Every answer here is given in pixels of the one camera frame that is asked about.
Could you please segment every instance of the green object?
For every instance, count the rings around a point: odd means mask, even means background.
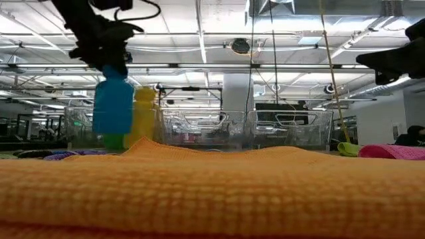
[[[18,157],[13,156],[13,155],[6,155],[6,154],[2,155],[2,154],[0,154],[0,159],[17,159],[17,158]]]
[[[124,149],[124,134],[105,134],[104,146],[109,150]]]
[[[357,157],[362,147],[352,143],[339,143],[338,151],[342,156]]]

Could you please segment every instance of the blue bottle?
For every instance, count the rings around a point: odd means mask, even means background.
[[[106,81],[96,86],[94,96],[93,132],[124,136],[133,119],[133,86],[111,66],[104,66],[103,74]]]

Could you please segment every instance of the yellow bottle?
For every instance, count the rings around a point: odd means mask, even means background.
[[[155,115],[159,114],[159,107],[153,103],[156,91],[143,87],[135,91],[133,103],[133,123],[131,132],[124,137],[124,147],[130,148],[142,137],[154,139]]]

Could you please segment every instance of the orange towel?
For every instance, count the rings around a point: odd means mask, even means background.
[[[277,147],[0,161],[0,238],[425,238],[425,163]]]

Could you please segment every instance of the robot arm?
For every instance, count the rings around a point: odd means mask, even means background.
[[[99,10],[119,7],[122,11],[133,7],[132,0],[52,0],[63,16],[65,27],[74,32],[77,48],[69,52],[71,58],[103,71],[105,65],[127,76],[127,40],[134,36],[133,30],[143,29],[123,21],[110,21],[96,15],[90,5]]]
[[[425,19],[406,29],[410,43],[396,49],[361,54],[357,62],[376,72],[377,85],[398,80],[403,74],[425,78]]]

